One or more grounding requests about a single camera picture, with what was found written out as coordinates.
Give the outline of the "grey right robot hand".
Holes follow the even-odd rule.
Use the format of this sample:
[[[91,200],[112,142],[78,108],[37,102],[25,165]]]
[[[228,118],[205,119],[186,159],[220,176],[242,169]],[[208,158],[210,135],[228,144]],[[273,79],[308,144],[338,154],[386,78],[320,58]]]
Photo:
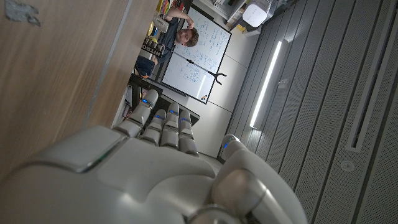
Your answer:
[[[306,223],[283,178],[234,135],[218,172],[198,156],[190,113],[149,91],[113,128],[44,149],[1,182],[2,223]]]

